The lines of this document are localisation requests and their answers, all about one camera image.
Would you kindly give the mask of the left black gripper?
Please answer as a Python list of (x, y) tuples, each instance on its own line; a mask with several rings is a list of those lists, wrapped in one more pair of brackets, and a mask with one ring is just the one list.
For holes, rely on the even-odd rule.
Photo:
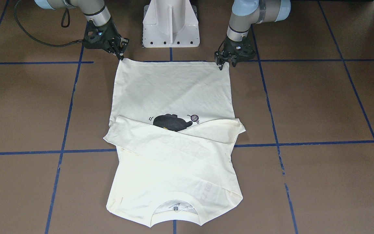
[(227, 36), (219, 46), (219, 52), (214, 52), (215, 63), (219, 70), (222, 71), (224, 63), (231, 61), (232, 67), (235, 68), (238, 62), (245, 62), (254, 59), (256, 51), (248, 37), (242, 37), (241, 41), (233, 41)]

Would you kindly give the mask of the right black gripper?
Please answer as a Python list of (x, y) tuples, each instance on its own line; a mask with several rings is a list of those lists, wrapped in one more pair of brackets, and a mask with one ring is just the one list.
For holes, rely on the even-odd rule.
[(86, 49), (103, 49), (122, 61), (129, 39), (121, 38), (112, 18), (102, 26), (96, 26), (93, 20), (89, 20), (82, 44)]

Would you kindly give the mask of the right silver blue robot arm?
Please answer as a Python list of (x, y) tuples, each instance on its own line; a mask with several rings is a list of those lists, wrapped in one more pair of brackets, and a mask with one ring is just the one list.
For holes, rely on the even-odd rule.
[(36, 0), (35, 3), (43, 9), (80, 9), (88, 23), (82, 45), (86, 49), (102, 49), (123, 60), (129, 39), (119, 34), (103, 0)]

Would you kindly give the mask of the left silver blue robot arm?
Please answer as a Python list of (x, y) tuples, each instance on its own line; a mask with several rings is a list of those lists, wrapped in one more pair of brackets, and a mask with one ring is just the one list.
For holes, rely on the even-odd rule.
[(290, 0), (235, 0), (233, 2), (227, 35), (214, 52), (215, 63), (222, 71), (224, 64), (254, 59), (256, 51), (248, 37), (253, 24), (285, 20), (291, 11)]

